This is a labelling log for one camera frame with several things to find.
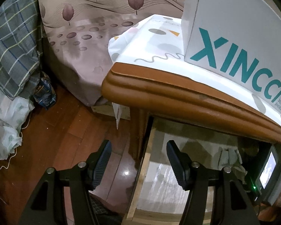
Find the orange wooden trim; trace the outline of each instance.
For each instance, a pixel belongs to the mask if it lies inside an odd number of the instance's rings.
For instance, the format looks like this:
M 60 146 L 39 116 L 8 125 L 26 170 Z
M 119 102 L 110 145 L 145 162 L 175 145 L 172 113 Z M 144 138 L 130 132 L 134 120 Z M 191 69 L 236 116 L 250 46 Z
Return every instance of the orange wooden trim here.
M 176 74 L 115 63 L 102 84 L 102 95 L 129 107 L 148 110 L 195 125 L 270 143 L 281 143 L 281 126 L 210 86 Z

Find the wooden plank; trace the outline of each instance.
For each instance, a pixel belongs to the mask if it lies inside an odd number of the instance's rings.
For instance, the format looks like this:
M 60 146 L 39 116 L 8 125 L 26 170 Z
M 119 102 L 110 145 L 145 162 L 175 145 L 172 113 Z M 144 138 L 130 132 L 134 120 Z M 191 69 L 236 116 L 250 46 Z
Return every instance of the wooden plank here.
M 139 108 L 130 108 L 130 148 L 133 159 L 141 159 L 143 138 L 147 128 L 149 113 Z
M 154 135 L 155 135 L 155 132 L 156 132 L 156 125 L 157 125 L 157 119 L 154 119 L 152 129 L 151 129 L 151 132 L 150 132 L 150 137 L 149 137 L 148 144 L 147 144 L 147 148 L 146 148 L 146 152 L 145 152 L 145 155 L 144 155 L 143 163 L 141 165 L 140 174 L 139 174 L 136 186 L 135 186 L 135 191 L 134 191 L 134 194 L 133 194 L 131 205 L 130 205 L 130 208 L 129 208 L 128 213 L 127 213 L 127 220 L 130 220 L 130 221 L 132 220 L 132 218 L 134 216 L 136 205 L 138 203 L 138 198 L 141 194 L 141 188 L 143 186 L 143 182 L 144 182 L 145 177 L 147 175 L 147 171 L 148 171 L 148 167 L 149 167 L 149 163 L 150 163 L 150 156 L 151 156 L 151 150 L 152 150 Z
M 136 209 L 132 221 L 151 225 L 178 225 L 182 214 L 161 213 Z
M 101 93 L 130 109 L 146 109 L 216 131 L 281 143 L 281 126 L 260 111 L 173 73 L 116 62 L 102 83 Z
M 56 170 L 71 168 L 72 161 L 80 143 L 80 138 L 72 134 L 65 133 L 52 166 L 55 167 Z
M 121 225 L 143 225 L 143 224 L 127 220 L 127 214 L 125 214 Z
M 204 220 L 204 221 L 203 221 L 203 224 L 209 225 L 210 222 L 211 222 L 211 219 L 207 219 L 207 220 Z
M 117 129 L 116 120 L 114 119 L 105 135 L 105 139 L 109 140 L 112 144 L 112 152 L 120 156 L 123 155 L 125 146 L 129 143 L 130 124 L 131 121 L 121 119 Z
M 85 106 L 81 106 L 68 129 L 68 133 L 83 139 L 83 135 L 92 121 L 93 116 L 93 113 L 89 112 Z

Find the plaid blanket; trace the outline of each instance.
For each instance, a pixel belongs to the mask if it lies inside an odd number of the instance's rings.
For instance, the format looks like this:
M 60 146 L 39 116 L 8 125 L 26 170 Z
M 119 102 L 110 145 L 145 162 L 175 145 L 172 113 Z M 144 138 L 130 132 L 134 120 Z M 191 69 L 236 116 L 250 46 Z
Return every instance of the plaid blanket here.
M 41 31 L 38 0 L 6 0 L 0 7 L 0 88 L 11 99 L 35 92 Z

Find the fabric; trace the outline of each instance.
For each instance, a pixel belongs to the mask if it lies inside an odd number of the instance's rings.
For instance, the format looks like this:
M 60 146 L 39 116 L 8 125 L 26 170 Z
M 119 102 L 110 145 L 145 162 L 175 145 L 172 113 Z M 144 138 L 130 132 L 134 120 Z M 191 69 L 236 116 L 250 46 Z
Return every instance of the fabric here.
M 11 99 L 31 96 L 40 80 L 38 0 L 6 0 L 0 7 L 0 88 Z
M 107 209 L 99 200 L 91 195 L 90 203 L 100 225 L 121 225 L 122 217 Z
M 113 62 L 134 64 L 182 75 L 213 87 L 260 111 L 281 126 L 281 114 L 233 81 L 184 61 L 181 19 L 153 15 L 110 39 Z
M 181 18 L 183 1 L 39 0 L 46 63 L 85 105 L 101 104 L 101 84 L 112 66 L 110 38 L 155 13 Z
M 244 182 L 244 177 L 247 171 L 241 165 L 242 160 L 238 149 L 234 148 L 220 148 L 220 158 L 218 160 L 218 170 L 222 170 L 224 167 L 230 167 L 237 177 L 237 179 Z
M 33 108 L 30 100 L 19 96 L 11 100 L 0 90 L 0 160 L 7 159 L 22 144 L 21 126 Z

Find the wooden table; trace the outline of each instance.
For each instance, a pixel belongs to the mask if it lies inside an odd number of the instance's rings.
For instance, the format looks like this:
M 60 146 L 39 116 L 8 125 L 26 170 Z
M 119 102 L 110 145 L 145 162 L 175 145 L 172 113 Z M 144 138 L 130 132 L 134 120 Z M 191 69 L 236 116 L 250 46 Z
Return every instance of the wooden table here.
M 149 115 L 190 123 L 269 143 L 281 143 L 281 126 L 245 103 L 189 78 L 115 63 L 102 84 L 102 95 L 130 107 L 130 153 L 141 157 Z

